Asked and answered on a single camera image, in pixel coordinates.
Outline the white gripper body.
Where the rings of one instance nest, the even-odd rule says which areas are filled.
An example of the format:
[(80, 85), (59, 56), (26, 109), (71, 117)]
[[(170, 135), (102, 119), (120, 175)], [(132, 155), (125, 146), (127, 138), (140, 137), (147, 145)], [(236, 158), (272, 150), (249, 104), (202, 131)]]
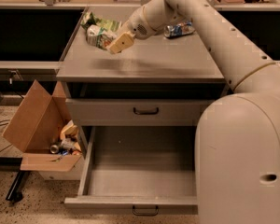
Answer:
[(144, 40), (157, 33), (153, 22), (156, 20), (155, 9), (144, 5), (138, 8), (126, 22), (118, 29), (117, 35), (131, 32), (137, 39)]

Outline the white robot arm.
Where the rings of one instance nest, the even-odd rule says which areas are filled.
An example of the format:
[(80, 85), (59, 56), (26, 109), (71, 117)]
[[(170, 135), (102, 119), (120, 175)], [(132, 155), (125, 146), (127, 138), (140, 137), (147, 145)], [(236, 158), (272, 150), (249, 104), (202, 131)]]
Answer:
[(195, 136), (200, 224), (280, 224), (280, 66), (207, 0), (152, 0), (119, 28), (116, 54), (165, 25), (191, 21), (232, 93), (203, 112)]

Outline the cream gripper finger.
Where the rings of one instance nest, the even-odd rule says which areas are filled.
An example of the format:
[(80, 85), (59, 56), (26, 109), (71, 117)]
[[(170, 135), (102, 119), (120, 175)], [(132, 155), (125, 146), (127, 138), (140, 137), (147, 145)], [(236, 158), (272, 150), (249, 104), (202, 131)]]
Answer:
[(124, 32), (107, 47), (107, 51), (111, 54), (121, 53), (134, 44), (135, 34), (132, 32)]

